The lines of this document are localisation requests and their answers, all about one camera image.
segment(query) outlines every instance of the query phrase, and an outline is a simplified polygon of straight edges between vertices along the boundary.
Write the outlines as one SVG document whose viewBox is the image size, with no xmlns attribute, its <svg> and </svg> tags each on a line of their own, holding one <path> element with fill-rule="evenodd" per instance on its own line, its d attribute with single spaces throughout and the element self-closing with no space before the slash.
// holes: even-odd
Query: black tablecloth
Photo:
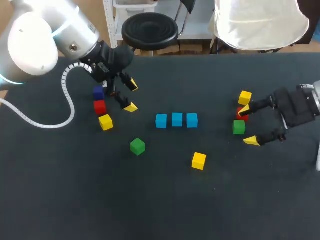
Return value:
<svg viewBox="0 0 320 240">
<path fill-rule="evenodd" d="M 6 99 L 36 122 L 64 122 L 68 64 L 61 58 Z M 139 110 L 108 99 L 111 131 L 99 125 L 97 83 L 83 69 L 67 79 L 76 114 L 64 128 L 38 129 L 0 108 L 0 239 L 319 239 L 320 124 L 255 147 L 242 139 L 272 130 L 272 110 L 250 116 L 245 136 L 232 123 L 242 90 L 258 100 L 320 80 L 320 54 L 137 57 L 127 72 L 139 89 L 120 89 Z M 197 113 L 199 127 L 155 128 L 156 114 L 173 112 Z M 135 138 L 146 144 L 140 156 Z M 195 152 L 207 155 L 203 171 L 191 168 Z"/>
</svg>

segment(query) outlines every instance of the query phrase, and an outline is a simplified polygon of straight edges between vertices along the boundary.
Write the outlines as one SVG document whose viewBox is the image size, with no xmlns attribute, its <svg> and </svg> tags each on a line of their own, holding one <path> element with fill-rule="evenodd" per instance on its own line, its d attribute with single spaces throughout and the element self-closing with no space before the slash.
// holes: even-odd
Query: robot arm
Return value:
<svg viewBox="0 0 320 240">
<path fill-rule="evenodd" d="M 71 0 L 9 1 L 14 15 L 0 38 L 0 90 L 49 73 L 58 50 L 91 66 L 91 76 L 110 86 L 133 60 L 128 46 L 111 49 L 98 42 L 98 30 Z"/>
<path fill-rule="evenodd" d="M 313 85 L 298 85 L 292 92 L 280 88 L 265 99 L 249 103 L 238 114 L 243 117 L 267 107 L 274 109 L 278 128 L 247 138 L 246 144 L 262 146 L 275 140 L 283 142 L 289 129 L 316 120 L 320 115 L 320 81 Z"/>
</svg>

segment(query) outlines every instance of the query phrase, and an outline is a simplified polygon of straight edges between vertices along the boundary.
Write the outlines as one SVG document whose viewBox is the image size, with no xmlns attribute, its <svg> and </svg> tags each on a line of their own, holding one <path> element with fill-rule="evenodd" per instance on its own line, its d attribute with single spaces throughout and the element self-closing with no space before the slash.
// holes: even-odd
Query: white fabric cover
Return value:
<svg viewBox="0 0 320 240">
<path fill-rule="evenodd" d="M 226 44 L 249 51 L 284 48 L 300 40 L 308 28 L 309 19 L 297 0 L 215 0 L 209 24 Z"/>
</svg>

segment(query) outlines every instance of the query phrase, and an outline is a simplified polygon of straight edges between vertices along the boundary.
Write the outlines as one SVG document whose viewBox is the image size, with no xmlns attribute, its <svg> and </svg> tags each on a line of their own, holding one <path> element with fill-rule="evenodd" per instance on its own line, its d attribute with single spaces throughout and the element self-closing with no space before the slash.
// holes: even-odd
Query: black stool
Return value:
<svg viewBox="0 0 320 240">
<path fill-rule="evenodd" d="M 180 0 L 180 6 L 175 20 L 154 12 L 140 13 L 130 17 L 122 26 L 122 37 L 126 44 L 133 49 L 156 51 L 174 45 L 186 28 L 189 15 L 192 13 L 196 0 Z M 182 5 L 188 13 L 185 17 L 182 31 L 176 23 Z"/>
</svg>

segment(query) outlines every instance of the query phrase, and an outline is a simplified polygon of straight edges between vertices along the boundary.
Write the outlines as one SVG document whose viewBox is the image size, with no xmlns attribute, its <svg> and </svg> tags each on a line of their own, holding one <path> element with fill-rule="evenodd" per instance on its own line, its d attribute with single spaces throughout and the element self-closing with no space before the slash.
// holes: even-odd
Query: white shelf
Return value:
<svg viewBox="0 0 320 240">
<path fill-rule="evenodd" d="M 167 15 L 175 19 L 180 0 L 159 0 L 156 13 Z M 192 14 L 187 20 L 187 25 L 184 33 L 179 37 L 179 40 L 195 40 L 195 39 L 212 39 L 212 35 L 208 31 L 208 24 L 214 10 L 214 0 L 197 0 Z M 187 14 L 185 6 L 182 7 L 177 24 L 179 32 L 181 32 L 184 25 L 184 20 Z M 118 16 L 115 18 L 115 39 L 123 41 L 121 30 L 124 23 L 119 20 Z"/>
</svg>

